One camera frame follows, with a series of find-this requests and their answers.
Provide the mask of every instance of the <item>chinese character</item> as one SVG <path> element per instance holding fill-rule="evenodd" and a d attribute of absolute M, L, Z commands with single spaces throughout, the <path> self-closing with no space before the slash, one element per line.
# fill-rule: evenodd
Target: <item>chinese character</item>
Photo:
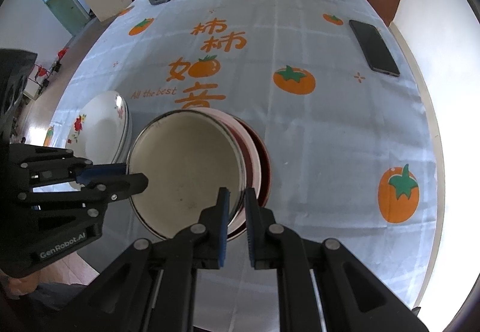
<path fill-rule="evenodd" d="M 180 57 L 177 61 L 169 64 L 170 69 L 170 76 L 167 77 L 167 81 L 171 81 L 172 79 L 177 80 L 184 80 L 184 73 L 190 68 L 191 63 L 188 61 L 182 61 L 183 57 Z"/>
<path fill-rule="evenodd" d="M 233 31 L 229 35 L 221 36 L 220 39 L 211 36 L 209 40 L 203 41 L 205 45 L 202 46 L 200 50 L 209 53 L 213 48 L 221 49 L 222 44 L 224 43 L 224 52 L 229 52 L 234 41 L 237 41 L 235 48 L 242 49 L 247 44 L 247 40 L 242 37 L 243 34 L 245 34 L 244 31 L 240 31 L 239 33 Z"/>
<path fill-rule="evenodd" d="M 218 84 L 215 83 L 200 84 L 198 81 L 196 81 L 193 87 L 183 90 L 184 93 L 190 93 L 188 98 L 177 99 L 175 103 L 186 102 L 182 106 L 182 109 L 188 109 L 189 107 L 210 107 L 210 103 L 208 103 L 209 100 L 224 100 L 226 98 L 225 95 L 208 95 L 209 89 L 217 87 Z M 197 91 L 199 89 L 203 89 L 203 91 L 198 95 L 194 95 L 193 91 Z"/>
<path fill-rule="evenodd" d="M 207 22 L 205 25 L 202 25 L 201 23 L 199 23 L 190 34 L 193 34 L 194 36 L 196 36 L 199 33 L 205 33 L 205 30 L 207 29 L 208 29 L 208 34 L 213 34 L 213 31 L 215 31 L 216 33 L 222 33 L 227 29 L 225 22 L 226 22 L 225 19 L 219 20 L 217 18 L 213 18 L 211 21 Z"/>

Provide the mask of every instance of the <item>smartphone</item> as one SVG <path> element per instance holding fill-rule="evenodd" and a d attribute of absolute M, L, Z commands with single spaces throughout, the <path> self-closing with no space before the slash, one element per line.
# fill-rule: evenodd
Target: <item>smartphone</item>
<path fill-rule="evenodd" d="M 365 22 L 350 20 L 349 23 L 357 37 L 370 69 L 375 72 L 399 77 L 400 71 L 398 70 L 397 64 L 395 60 L 393 60 L 392 53 L 388 50 L 378 29 Z"/>

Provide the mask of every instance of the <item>table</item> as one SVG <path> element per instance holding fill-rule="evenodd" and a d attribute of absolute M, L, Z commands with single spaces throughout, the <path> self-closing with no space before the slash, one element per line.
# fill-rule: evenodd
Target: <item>table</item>
<path fill-rule="evenodd" d="M 378 27 L 399 78 L 369 69 L 349 19 Z M 267 207 L 277 222 L 311 240 L 338 238 L 413 305 L 439 235 L 436 163 L 411 70 L 366 0 L 135 0 L 67 87 L 52 119 L 55 146 L 108 89 L 127 99 L 134 136 L 156 116 L 195 105 L 245 120 L 271 156 Z M 411 211 L 392 213 L 389 192 Z M 128 201 L 116 202 L 103 237 L 78 253 L 101 271 L 139 237 L 158 241 Z M 199 272 L 194 324 L 277 331 L 275 271 L 251 269 L 246 234 L 226 257 L 220 271 Z"/>

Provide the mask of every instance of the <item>floor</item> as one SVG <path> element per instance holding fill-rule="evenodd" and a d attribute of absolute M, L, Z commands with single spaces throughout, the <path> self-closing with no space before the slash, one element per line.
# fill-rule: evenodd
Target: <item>floor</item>
<path fill-rule="evenodd" d="M 110 23 L 111 21 L 100 23 L 95 18 L 70 41 L 69 50 L 61 61 L 59 73 L 52 77 L 49 86 L 40 97 L 25 107 L 18 119 L 18 135 L 20 138 L 25 136 L 27 144 L 43 145 L 46 131 L 63 92 L 90 48 Z M 89 284 L 97 276 L 98 272 L 74 252 L 42 269 L 40 282 Z"/>

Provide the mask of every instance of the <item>door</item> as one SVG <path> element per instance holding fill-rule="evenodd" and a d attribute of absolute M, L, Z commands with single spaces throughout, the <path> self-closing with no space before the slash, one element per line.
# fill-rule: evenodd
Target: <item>door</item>
<path fill-rule="evenodd" d="M 88 23 L 73 0 L 43 0 L 53 15 L 71 35 L 76 35 Z"/>

